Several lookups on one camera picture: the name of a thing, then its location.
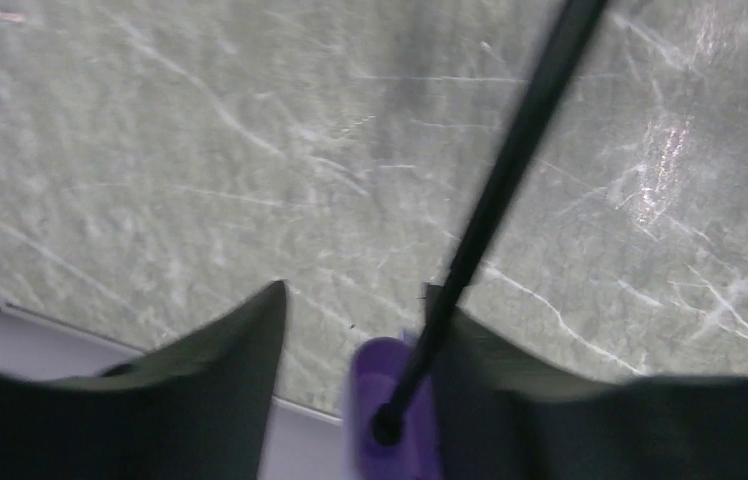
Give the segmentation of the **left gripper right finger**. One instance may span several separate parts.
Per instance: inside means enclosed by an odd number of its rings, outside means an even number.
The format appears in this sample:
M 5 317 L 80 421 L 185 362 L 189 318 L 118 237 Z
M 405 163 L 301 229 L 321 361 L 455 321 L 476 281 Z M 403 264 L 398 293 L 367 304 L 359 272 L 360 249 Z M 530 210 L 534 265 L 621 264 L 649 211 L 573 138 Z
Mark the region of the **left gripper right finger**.
M 440 479 L 748 479 L 748 376 L 590 380 L 457 311 L 431 382 Z

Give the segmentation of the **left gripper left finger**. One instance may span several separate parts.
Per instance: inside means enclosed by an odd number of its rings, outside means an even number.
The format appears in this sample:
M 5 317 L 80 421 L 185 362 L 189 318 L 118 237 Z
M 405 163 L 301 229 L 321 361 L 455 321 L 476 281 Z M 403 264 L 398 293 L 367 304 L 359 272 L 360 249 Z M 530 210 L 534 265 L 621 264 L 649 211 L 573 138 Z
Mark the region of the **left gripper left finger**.
M 0 479 L 254 479 L 287 286 L 90 377 L 0 373 Z

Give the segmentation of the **lilac folding umbrella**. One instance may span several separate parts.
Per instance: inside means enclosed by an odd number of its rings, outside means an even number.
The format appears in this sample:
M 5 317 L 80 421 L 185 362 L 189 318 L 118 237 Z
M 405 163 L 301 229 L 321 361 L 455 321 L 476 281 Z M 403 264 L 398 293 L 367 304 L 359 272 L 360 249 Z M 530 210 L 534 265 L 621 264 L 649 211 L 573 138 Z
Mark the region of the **lilac folding umbrella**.
M 430 371 L 606 7 L 560 8 L 416 341 L 377 337 L 354 352 L 342 397 L 342 478 L 441 478 Z

